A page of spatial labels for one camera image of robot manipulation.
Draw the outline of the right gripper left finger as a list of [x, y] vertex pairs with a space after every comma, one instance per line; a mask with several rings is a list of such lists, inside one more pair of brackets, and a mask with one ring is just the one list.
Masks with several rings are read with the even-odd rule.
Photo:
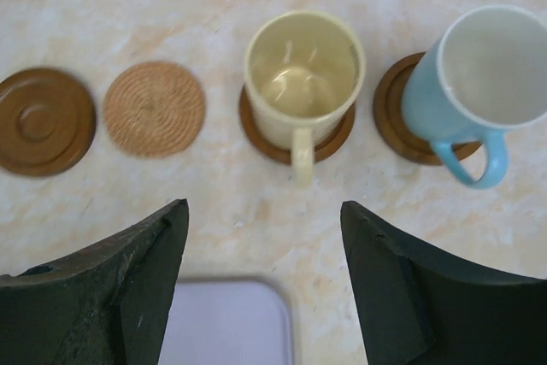
[[1, 277], [3, 364], [157, 364], [189, 228], [174, 200], [72, 254]]

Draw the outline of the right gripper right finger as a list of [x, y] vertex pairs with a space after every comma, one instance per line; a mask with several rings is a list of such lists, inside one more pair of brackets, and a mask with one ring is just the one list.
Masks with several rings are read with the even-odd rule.
[[450, 254], [354, 201], [340, 224], [369, 363], [545, 363], [544, 280]]

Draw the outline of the dark wooden coaster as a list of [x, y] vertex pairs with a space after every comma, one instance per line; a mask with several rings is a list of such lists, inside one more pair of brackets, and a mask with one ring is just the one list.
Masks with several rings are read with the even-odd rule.
[[28, 68], [1, 82], [1, 168], [31, 177], [63, 173], [91, 147], [96, 106], [88, 87], [56, 68]]
[[[291, 152], [271, 144], [261, 135], [260, 130], [254, 120], [250, 101], [246, 95], [245, 86], [242, 87], [240, 92], [238, 112], [241, 127], [243, 128], [244, 134], [250, 143], [266, 158], [277, 163], [290, 165]], [[316, 162], [326, 160], [329, 156], [332, 156], [342, 147], [347, 138], [350, 136], [351, 130], [354, 126], [355, 117], [356, 104], [353, 103], [328, 137], [315, 146]]]
[[441, 166], [429, 143], [416, 137], [403, 121], [403, 89], [425, 54], [406, 56], [385, 73], [374, 94], [373, 117], [379, 134], [398, 155], [418, 164]]

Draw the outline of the woven rattan coaster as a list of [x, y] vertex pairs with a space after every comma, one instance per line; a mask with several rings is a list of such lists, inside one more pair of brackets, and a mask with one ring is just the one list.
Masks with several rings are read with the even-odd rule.
[[142, 62], [122, 72], [103, 100], [108, 135], [126, 153], [161, 158], [187, 149], [203, 127], [206, 100], [186, 67]]

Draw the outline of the white mug blue handle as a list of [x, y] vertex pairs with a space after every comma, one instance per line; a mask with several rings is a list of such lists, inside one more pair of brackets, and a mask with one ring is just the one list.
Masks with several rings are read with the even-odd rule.
[[505, 176], [505, 134], [546, 116], [546, 25], [528, 10], [467, 12], [420, 59], [403, 121], [455, 179], [489, 189]]

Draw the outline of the cream mug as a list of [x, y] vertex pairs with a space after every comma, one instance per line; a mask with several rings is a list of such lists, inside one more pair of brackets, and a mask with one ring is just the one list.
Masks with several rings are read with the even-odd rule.
[[356, 101], [366, 57], [356, 33], [320, 11], [292, 10], [265, 23], [244, 54], [244, 88], [259, 133], [288, 150], [294, 180], [314, 179], [315, 147]]

